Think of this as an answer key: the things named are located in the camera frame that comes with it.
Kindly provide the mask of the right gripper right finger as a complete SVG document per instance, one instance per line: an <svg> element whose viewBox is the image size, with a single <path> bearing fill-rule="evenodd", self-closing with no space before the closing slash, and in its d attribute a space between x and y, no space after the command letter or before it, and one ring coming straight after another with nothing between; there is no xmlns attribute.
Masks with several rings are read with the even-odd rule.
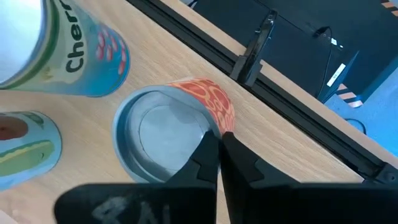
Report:
<svg viewBox="0 0 398 224"><path fill-rule="evenodd" d="M301 183L223 135L221 175L231 223L397 223L397 187Z"/></svg>

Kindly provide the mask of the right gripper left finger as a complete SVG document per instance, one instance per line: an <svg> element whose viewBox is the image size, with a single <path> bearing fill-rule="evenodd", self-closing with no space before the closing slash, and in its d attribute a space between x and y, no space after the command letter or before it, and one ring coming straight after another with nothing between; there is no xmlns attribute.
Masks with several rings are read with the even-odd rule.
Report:
<svg viewBox="0 0 398 224"><path fill-rule="evenodd" d="M85 184L54 205L57 223L215 223L219 140L208 131L187 163L155 184Z"/></svg>

